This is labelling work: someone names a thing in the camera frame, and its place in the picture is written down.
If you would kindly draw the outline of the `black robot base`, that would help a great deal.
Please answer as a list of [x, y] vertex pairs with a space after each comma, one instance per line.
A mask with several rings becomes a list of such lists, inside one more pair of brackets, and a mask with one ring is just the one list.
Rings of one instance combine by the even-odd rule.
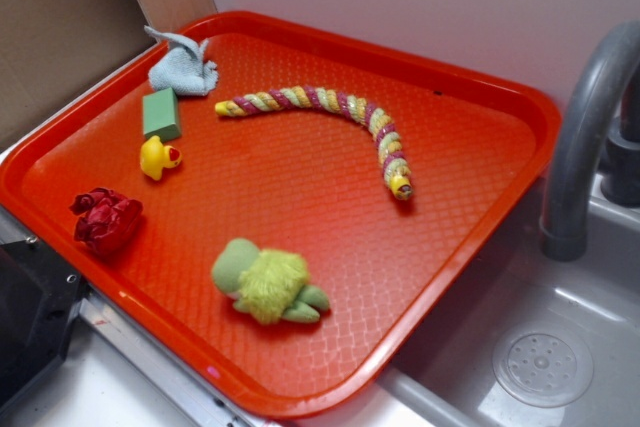
[[66, 360], [83, 276], [44, 241], [1, 246], [1, 415]]

